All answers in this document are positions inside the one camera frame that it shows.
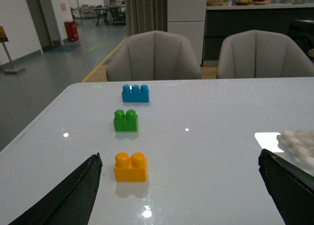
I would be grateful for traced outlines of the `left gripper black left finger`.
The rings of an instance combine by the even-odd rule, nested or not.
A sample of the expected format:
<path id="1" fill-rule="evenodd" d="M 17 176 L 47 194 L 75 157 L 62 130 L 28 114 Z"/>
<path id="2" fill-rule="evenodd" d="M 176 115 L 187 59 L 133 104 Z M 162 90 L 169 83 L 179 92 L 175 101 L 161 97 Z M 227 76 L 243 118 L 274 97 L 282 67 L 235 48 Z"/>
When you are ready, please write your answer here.
<path id="1" fill-rule="evenodd" d="M 100 184 L 102 166 L 99 153 L 90 156 L 11 224 L 88 224 Z"/>

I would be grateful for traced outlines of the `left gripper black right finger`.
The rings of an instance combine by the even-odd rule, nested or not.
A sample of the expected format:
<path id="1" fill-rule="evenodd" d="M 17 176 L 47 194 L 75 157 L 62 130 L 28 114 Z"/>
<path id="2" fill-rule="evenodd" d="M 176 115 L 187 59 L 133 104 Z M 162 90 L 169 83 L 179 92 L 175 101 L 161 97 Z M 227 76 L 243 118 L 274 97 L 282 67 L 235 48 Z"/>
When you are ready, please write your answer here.
<path id="1" fill-rule="evenodd" d="M 287 225 L 314 223 L 314 177 L 280 156 L 263 149 L 259 172 Z"/>

